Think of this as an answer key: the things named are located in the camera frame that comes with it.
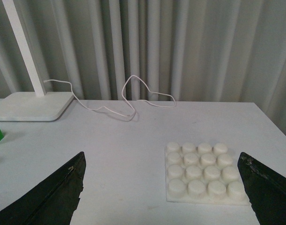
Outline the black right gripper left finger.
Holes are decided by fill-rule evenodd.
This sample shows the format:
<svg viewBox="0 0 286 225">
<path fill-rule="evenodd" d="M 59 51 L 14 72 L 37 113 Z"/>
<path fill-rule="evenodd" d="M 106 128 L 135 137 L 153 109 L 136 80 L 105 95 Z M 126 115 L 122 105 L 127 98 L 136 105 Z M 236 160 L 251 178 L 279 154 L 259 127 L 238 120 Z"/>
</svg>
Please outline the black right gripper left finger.
<svg viewBox="0 0 286 225">
<path fill-rule="evenodd" d="M 0 225 L 68 225 L 80 201 L 86 170 L 84 152 L 62 165 L 0 211 Z"/>
</svg>

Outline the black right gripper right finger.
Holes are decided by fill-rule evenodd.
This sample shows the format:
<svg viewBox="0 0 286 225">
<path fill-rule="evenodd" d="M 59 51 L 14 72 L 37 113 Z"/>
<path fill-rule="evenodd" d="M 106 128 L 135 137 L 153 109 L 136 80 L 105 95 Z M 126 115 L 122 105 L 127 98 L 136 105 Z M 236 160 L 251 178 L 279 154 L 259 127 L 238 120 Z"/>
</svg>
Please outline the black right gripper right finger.
<svg viewBox="0 0 286 225">
<path fill-rule="evenodd" d="M 245 152 L 237 166 L 259 223 L 286 225 L 286 178 Z"/>
</svg>

